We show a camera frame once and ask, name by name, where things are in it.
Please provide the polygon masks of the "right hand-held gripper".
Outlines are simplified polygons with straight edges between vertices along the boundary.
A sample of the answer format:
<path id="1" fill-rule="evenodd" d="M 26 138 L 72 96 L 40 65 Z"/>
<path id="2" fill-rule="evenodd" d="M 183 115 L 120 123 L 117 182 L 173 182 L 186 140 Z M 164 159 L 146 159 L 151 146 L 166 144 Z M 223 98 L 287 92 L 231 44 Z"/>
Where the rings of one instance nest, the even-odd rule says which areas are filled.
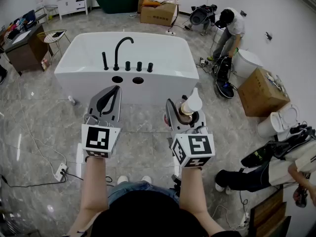
<path id="1" fill-rule="evenodd" d="M 213 134 L 208 132 L 202 110 L 192 114 L 191 129 L 185 130 L 185 126 L 178 120 L 179 108 L 183 102 L 183 98 L 176 102 L 167 99 L 165 105 L 165 121 L 172 130 L 170 149 L 181 168 L 203 167 L 215 157 Z"/>

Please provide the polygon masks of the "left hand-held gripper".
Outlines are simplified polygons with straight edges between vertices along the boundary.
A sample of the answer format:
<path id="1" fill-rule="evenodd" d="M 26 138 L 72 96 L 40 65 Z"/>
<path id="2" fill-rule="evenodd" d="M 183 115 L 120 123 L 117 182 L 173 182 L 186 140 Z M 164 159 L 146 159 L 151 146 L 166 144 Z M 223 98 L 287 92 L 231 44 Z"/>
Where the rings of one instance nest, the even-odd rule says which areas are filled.
<path id="1" fill-rule="evenodd" d="M 114 85 L 91 98 L 85 123 L 81 125 L 82 149 L 89 157 L 112 157 L 121 132 L 121 97 L 122 89 Z"/>

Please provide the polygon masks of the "white bathtub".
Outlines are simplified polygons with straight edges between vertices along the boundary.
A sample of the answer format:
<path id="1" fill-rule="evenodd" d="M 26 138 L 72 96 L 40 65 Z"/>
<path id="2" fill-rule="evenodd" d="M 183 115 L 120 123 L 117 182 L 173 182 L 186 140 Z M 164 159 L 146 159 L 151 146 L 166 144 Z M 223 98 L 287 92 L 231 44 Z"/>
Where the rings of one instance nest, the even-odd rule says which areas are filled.
<path id="1" fill-rule="evenodd" d="M 114 71 L 115 48 L 119 70 Z M 102 52 L 109 69 L 104 70 Z M 130 61 L 130 71 L 125 70 Z M 136 71 L 137 62 L 142 71 Z M 147 72 L 153 63 L 153 71 Z M 190 95 L 199 76 L 188 43 L 179 37 L 137 32 L 95 32 L 77 35 L 54 72 L 67 96 L 87 104 L 101 90 L 118 85 L 122 103 L 163 106 L 167 99 L 177 101 Z"/>

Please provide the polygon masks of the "person's left forearm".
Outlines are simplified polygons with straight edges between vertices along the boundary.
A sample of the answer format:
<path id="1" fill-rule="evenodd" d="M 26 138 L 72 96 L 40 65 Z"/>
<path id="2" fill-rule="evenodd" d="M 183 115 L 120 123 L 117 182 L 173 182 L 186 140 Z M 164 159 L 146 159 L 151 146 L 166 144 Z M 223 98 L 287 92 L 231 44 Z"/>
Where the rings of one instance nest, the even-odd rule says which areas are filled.
<path id="1" fill-rule="evenodd" d="M 88 157 L 85 164 L 79 213 L 68 234 L 76 234 L 94 216 L 108 208 L 105 159 Z"/>

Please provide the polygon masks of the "person's right forearm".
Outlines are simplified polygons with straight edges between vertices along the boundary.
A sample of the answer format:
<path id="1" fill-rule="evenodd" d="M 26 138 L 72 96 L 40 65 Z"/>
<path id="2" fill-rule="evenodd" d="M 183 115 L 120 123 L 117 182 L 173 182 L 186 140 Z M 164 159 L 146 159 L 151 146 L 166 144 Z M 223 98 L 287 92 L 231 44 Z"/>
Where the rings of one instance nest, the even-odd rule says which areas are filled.
<path id="1" fill-rule="evenodd" d="M 199 168 L 182 168 L 179 206 L 194 215 L 211 237 L 224 229 L 218 225 L 207 211 L 202 174 Z"/>

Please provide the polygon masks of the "dark green bathtub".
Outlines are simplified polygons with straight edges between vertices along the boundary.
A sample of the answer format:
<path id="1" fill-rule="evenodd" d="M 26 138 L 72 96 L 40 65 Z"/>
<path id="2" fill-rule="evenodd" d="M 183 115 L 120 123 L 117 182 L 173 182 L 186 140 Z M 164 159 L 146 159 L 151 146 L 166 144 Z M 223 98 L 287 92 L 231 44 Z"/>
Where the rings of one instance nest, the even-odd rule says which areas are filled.
<path id="1" fill-rule="evenodd" d="M 96 0 L 107 14 L 137 12 L 139 0 Z"/>

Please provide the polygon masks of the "black backpack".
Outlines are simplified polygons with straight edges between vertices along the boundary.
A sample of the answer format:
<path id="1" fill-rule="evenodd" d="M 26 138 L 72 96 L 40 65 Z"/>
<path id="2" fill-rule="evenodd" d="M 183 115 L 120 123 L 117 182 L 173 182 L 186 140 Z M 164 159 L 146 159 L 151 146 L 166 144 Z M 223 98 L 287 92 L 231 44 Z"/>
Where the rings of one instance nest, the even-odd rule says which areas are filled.
<path id="1" fill-rule="evenodd" d="M 216 60 L 212 67 L 215 76 L 215 83 L 219 93 L 227 98 L 232 99 L 235 96 L 236 87 L 229 82 L 232 70 L 232 58 L 221 56 Z"/>

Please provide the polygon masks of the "black curved faucet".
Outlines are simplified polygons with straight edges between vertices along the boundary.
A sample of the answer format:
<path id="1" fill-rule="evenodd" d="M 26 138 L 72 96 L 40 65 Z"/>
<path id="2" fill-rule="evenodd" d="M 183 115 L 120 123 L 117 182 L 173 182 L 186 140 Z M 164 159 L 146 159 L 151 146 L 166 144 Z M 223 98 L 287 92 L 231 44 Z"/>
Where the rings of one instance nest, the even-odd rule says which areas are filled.
<path id="1" fill-rule="evenodd" d="M 126 41 L 129 40 L 131 43 L 134 43 L 134 39 L 132 37 L 124 37 L 122 38 L 116 45 L 115 48 L 115 64 L 114 64 L 114 71 L 118 71 L 119 70 L 119 65 L 118 65 L 118 52 L 119 52 L 119 47 L 121 46 L 121 44 Z"/>

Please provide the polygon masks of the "closed cardboard box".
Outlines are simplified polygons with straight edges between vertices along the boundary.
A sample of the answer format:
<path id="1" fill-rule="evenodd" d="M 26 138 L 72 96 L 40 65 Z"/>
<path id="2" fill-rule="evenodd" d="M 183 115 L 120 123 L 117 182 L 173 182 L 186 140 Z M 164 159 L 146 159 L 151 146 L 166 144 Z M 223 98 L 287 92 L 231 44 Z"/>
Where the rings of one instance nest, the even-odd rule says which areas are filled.
<path id="1" fill-rule="evenodd" d="M 237 89 L 248 117 L 267 117 L 290 102 L 268 79 L 268 73 L 265 69 L 255 69 Z"/>

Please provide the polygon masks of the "white toilet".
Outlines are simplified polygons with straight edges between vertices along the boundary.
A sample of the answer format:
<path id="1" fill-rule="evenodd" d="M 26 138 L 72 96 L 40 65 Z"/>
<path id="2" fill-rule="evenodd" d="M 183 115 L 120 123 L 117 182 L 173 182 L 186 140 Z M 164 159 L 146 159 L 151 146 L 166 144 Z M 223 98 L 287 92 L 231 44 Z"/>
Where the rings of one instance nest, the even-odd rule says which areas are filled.
<path id="1" fill-rule="evenodd" d="M 275 136 L 294 127 L 299 121 L 299 108 L 294 104 L 287 104 L 270 115 L 257 125 L 260 137 Z"/>
<path id="2" fill-rule="evenodd" d="M 237 76 L 246 79 L 255 69 L 263 68 L 263 63 L 256 54 L 239 49 L 232 58 L 232 66 Z"/>

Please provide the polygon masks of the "person's blue jeans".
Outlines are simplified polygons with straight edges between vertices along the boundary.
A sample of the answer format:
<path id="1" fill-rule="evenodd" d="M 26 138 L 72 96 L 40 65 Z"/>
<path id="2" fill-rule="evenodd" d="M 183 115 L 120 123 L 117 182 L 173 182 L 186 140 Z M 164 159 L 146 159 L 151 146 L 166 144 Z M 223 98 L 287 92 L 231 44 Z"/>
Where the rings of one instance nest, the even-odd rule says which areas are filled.
<path id="1" fill-rule="evenodd" d="M 121 196 L 134 191 L 151 191 L 164 194 L 172 198 L 177 204 L 179 203 L 179 196 L 176 194 L 174 189 L 163 188 L 155 186 L 147 181 L 138 181 L 138 182 L 127 182 L 123 181 L 118 185 L 114 186 L 108 195 L 108 202 L 111 205 L 114 201 L 119 199 Z"/>

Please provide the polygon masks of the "brown wooden desk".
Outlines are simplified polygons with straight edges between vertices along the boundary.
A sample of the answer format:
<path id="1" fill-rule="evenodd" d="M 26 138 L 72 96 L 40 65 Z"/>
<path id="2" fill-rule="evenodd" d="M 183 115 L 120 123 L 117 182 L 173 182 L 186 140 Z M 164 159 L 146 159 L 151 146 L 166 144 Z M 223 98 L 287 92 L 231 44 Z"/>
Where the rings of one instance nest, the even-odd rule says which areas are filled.
<path id="1" fill-rule="evenodd" d="M 44 32 L 43 26 L 36 25 L 30 30 L 27 42 L 12 45 L 15 36 L 12 41 L 4 45 L 4 52 L 19 75 L 25 70 L 43 70 L 41 61 L 49 53 L 47 45 L 37 37 L 38 33 Z"/>

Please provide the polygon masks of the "dark grey toilet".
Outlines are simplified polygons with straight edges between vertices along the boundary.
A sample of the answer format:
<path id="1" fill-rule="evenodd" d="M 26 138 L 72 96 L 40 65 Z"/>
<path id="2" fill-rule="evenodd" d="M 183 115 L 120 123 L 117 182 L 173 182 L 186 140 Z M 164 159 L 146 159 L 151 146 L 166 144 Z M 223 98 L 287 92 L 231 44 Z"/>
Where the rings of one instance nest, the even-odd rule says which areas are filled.
<path id="1" fill-rule="evenodd" d="M 191 13 L 189 18 L 188 27 L 196 26 L 202 24 L 207 18 L 207 11 L 203 7 L 196 7 L 195 10 Z"/>

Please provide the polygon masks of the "open cardboard box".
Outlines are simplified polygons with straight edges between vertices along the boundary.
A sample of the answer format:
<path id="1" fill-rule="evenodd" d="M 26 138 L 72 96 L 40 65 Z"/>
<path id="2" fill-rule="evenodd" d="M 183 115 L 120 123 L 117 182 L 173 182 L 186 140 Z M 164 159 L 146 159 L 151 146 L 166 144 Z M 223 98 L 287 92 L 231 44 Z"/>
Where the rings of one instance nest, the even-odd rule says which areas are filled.
<path id="1" fill-rule="evenodd" d="M 179 14 L 179 6 L 174 2 L 159 3 L 151 0 L 142 2 L 140 22 L 161 26 L 172 26 Z"/>

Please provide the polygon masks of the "person's black shirt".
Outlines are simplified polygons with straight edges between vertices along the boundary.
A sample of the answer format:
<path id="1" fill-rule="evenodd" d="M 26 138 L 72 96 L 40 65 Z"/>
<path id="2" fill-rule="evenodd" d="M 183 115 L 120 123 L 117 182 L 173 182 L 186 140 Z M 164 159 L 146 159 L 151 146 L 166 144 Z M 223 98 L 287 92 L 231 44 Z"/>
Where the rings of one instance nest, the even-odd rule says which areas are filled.
<path id="1" fill-rule="evenodd" d="M 97 216 L 90 237 L 210 237 L 198 219 L 171 197 L 131 191 Z"/>

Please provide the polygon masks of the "white vanity cabinet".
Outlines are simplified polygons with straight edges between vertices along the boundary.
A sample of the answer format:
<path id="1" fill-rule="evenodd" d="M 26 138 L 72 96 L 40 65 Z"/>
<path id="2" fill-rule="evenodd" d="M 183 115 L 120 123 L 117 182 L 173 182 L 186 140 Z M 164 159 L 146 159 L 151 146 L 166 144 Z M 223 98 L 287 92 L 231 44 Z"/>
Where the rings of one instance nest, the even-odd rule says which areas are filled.
<path id="1" fill-rule="evenodd" d="M 64 15 L 76 12 L 85 12 L 87 15 L 92 10 L 91 0 L 57 0 L 56 3 L 60 20 Z"/>

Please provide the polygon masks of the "white paper sheet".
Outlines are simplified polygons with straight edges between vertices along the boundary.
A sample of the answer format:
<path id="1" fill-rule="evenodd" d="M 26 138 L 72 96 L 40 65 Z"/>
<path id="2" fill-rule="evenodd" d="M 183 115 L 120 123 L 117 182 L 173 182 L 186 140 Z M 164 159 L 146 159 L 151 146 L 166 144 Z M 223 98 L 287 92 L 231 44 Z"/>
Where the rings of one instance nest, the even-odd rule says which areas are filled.
<path id="1" fill-rule="evenodd" d="M 17 35 L 16 38 L 14 39 L 14 41 L 12 42 L 12 45 L 22 44 L 22 43 L 27 42 L 27 40 L 29 39 L 30 32 L 31 32 L 31 30 L 28 30 L 26 32 L 23 32 L 23 33 Z"/>

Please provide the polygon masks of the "pile of clothes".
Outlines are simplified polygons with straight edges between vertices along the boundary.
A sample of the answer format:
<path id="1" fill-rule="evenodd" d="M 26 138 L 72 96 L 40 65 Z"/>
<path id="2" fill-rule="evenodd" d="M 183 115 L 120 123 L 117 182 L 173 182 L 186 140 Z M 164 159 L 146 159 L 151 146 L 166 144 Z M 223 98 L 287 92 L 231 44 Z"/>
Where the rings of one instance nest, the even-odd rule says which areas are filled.
<path id="1" fill-rule="evenodd" d="M 35 11 L 31 10 L 11 23 L 3 34 L 4 43 L 12 41 L 16 35 L 28 31 L 37 24 Z"/>

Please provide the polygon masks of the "black equipment pile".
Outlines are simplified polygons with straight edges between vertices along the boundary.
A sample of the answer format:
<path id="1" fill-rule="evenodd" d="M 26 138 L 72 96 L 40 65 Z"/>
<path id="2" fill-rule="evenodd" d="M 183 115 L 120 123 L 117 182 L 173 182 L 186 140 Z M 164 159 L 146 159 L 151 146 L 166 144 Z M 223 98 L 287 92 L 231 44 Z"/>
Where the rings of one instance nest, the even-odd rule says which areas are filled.
<path id="1" fill-rule="evenodd" d="M 0 237 L 42 237 L 38 229 L 27 226 L 18 214 L 7 210 L 0 200 Z"/>

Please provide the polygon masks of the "metal frame chair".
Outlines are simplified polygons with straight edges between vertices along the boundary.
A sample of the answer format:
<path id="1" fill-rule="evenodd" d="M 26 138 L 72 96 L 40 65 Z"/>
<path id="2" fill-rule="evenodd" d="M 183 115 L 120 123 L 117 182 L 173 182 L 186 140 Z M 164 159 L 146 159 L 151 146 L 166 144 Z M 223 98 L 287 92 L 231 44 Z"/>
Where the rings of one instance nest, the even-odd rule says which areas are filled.
<path id="1" fill-rule="evenodd" d="M 47 11 L 48 19 L 51 20 L 55 14 L 57 14 L 58 5 L 48 4 L 44 6 Z"/>

